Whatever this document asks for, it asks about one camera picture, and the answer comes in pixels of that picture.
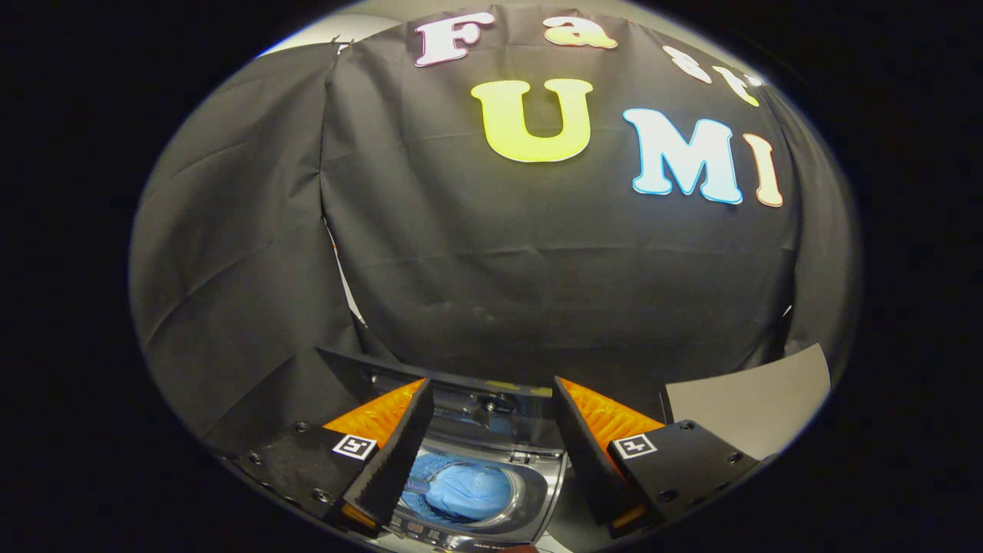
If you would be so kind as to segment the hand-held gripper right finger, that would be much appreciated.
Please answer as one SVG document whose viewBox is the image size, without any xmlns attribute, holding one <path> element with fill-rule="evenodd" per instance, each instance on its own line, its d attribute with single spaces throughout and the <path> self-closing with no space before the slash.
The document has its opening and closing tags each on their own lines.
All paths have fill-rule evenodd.
<svg viewBox="0 0 983 553">
<path fill-rule="evenodd" d="M 686 518 L 758 469 L 754 456 L 689 419 L 663 423 L 561 377 L 552 388 L 587 509 L 612 538 Z"/>
</svg>

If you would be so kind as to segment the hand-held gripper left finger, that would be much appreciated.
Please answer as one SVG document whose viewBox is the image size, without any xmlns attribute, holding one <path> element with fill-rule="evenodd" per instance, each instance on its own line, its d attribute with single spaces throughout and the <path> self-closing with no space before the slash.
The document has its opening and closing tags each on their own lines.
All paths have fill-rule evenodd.
<svg viewBox="0 0 983 553">
<path fill-rule="evenodd" d="M 432 381 L 384 393 L 329 423 L 294 425 L 231 465 L 320 524 L 378 536 L 389 525 L 433 416 Z"/>
</svg>

